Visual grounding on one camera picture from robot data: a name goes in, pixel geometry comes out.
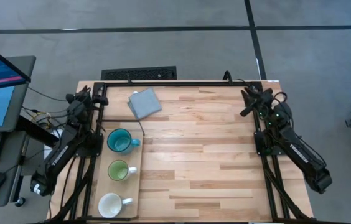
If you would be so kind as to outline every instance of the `teal mug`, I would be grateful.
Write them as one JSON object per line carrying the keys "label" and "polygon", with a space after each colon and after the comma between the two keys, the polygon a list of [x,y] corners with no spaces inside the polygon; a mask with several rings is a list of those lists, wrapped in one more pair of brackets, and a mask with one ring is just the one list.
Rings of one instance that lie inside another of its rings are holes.
{"label": "teal mug", "polygon": [[126,155],[129,154],[135,147],[138,147],[141,142],[138,139],[132,139],[130,132],[125,129],[116,129],[112,131],[107,140],[109,149],[113,152]]}

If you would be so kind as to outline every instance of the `wooden board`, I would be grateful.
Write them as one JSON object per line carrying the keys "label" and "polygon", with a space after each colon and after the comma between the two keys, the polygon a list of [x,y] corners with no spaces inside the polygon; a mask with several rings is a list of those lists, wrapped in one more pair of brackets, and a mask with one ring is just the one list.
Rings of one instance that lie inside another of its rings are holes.
{"label": "wooden board", "polygon": [[[143,132],[142,131],[130,131],[133,139],[140,139],[141,145],[133,149],[133,151],[125,156],[122,156],[116,152],[111,151],[106,144],[108,135],[112,130],[107,129],[104,135],[104,145],[101,154],[101,162],[98,167],[99,170],[98,181],[96,183],[95,193],[95,206],[91,214],[95,217],[101,217],[98,211],[98,203],[102,196],[107,193],[115,193],[122,199],[132,198],[133,204],[124,206],[122,211],[117,215],[117,218],[134,218],[138,215],[138,199],[139,199],[139,180],[141,178],[141,158],[143,153]],[[114,181],[108,176],[109,165],[115,160],[123,160],[130,167],[137,167],[137,173],[130,176],[125,181]]]}
{"label": "wooden board", "polygon": [[[263,88],[281,91],[278,82],[262,81]],[[80,82],[93,86],[93,82]],[[133,91],[148,87],[108,89],[109,105],[104,119],[134,119],[127,101]],[[134,222],[248,222],[270,221],[268,197],[261,159],[255,153],[254,121],[242,118],[245,107],[242,87],[155,87],[162,111],[141,124],[146,135],[141,164],[138,219]],[[106,129],[138,130],[133,123],[105,123]],[[89,215],[97,209],[96,161]],[[286,156],[279,157],[284,187],[296,205],[308,216],[312,210],[301,171]],[[72,193],[77,161],[71,171],[65,199]],[[64,175],[58,178],[52,197],[52,213],[59,210]],[[83,193],[78,203],[81,215]],[[276,197],[278,216],[281,204]]]}

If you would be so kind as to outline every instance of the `mug handle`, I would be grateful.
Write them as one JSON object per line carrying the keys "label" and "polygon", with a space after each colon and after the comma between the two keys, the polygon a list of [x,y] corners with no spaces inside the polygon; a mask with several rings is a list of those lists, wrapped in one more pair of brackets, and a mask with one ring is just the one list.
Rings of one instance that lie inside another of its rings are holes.
{"label": "mug handle", "polygon": [[130,205],[130,204],[133,203],[133,199],[132,198],[127,198],[127,199],[122,200],[121,203],[123,205]]}
{"label": "mug handle", "polygon": [[132,139],[131,140],[131,145],[133,146],[139,146],[141,144],[139,139]]}
{"label": "mug handle", "polygon": [[129,168],[128,168],[128,172],[129,172],[130,174],[135,174],[135,173],[137,173],[137,167],[129,167]]}

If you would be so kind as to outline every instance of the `wooden tabletop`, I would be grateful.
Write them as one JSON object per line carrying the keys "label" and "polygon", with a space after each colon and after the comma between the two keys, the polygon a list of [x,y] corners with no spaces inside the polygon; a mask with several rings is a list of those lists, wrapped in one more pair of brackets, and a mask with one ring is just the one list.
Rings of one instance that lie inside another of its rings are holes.
{"label": "wooden tabletop", "polygon": [[[79,82],[77,91],[93,84],[94,81]],[[146,88],[109,88],[109,105],[103,119],[134,119],[127,106],[128,98],[133,91]],[[263,88],[272,88],[274,93],[281,91],[278,82],[263,81]],[[240,86],[154,87],[162,111],[141,121],[146,135],[138,219],[134,222],[271,220],[261,158],[256,154],[253,139],[253,115],[245,118],[239,115],[245,107],[241,89]],[[104,123],[103,127],[139,128],[133,123]],[[100,159],[96,162],[89,214],[96,214],[98,209],[95,189]],[[287,156],[279,156],[279,163],[286,192],[311,217],[301,171]],[[65,201],[73,192],[77,167],[78,159],[70,171]],[[67,171],[68,167],[64,168],[58,177],[51,202],[53,215],[59,211]],[[274,192],[281,217],[279,196]],[[81,215],[83,198],[84,191],[79,197],[77,216]]]}

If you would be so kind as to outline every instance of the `black floor strip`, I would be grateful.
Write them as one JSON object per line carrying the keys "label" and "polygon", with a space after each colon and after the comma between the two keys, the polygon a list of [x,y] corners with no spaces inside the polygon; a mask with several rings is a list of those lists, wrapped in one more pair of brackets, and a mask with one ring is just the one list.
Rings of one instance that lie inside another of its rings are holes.
{"label": "black floor strip", "polygon": [[260,75],[260,79],[266,80],[267,74],[265,73],[263,56],[261,54],[260,44],[258,42],[257,31],[255,29],[255,27],[256,27],[255,20],[253,18],[253,12],[251,10],[251,5],[250,5],[249,0],[245,0],[245,6],[246,6],[246,12],[248,15],[248,20],[249,20],[249,27],[251,28],[250,34],[251,34],[251,40],[253,41],[253,48],[255,50],[255,55],[256,55],[256,60],[257,60],[257,65],[258,65],[258,73]]}
{"label": "black floor strip", "polygon": [[257,26],[256,30],[351,30],[351,25],[340,25],[340,26]]}
{"label": "black floor strip", "polygon": [[248,26],[184,26],[184,27],[121,27],[87,29],[26,29],[0,30],[0,34],[80,34],[111,32],[172,32],[172,31],[233,31],[250,30]]}

